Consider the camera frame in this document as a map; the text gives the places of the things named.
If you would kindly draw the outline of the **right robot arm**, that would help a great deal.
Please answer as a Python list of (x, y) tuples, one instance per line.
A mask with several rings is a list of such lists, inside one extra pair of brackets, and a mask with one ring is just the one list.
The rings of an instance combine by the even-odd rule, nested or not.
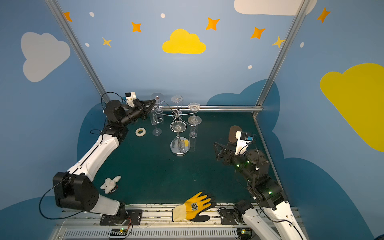
[(247, 181), (247, 190), (260, 210), (275, 225), (272, 229), (263, 220), (255, 207), (246, 200), (234, 206), (238, 222), (250, 227), (261, 240), (304, 240), (306, 236), (300, 228), (280, 185), (269, 176), (270, 162), (258, 149), (236, 154), (232, 145), (214, 143), (217, 161), (233, 166)]

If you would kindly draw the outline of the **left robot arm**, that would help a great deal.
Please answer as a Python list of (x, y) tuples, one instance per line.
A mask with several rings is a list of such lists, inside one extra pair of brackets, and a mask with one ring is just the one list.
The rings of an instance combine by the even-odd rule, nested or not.
[(60, 208), (101, 214), (112, 225), (124, 225), (128, 220), (125, 204), (102, 196), (93, 180), (109, 155), (124, 141), (127, 126), (138, 119), (147, 119), (156, 100), (135, 99), (131, 105), (119, 100), (109, 101), (104, 114), (107, 124), (96, 143), (66, 172), (58, 172), (53, 177), (56, 205)]

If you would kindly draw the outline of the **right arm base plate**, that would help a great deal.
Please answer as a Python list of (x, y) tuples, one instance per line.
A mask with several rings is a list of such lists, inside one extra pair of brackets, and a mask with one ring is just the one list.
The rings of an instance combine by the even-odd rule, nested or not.
[(243, 225), (242, 215), (234, 209), (219, 208), (218, 213), (222, 225)]

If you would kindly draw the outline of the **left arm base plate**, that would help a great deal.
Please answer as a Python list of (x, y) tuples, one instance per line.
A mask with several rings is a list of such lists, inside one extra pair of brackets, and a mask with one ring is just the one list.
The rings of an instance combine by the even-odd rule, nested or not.
[(141, 223), (143, 210), (123, 210), (115, 216), (102, 215), (100, 226), (138, 226)]

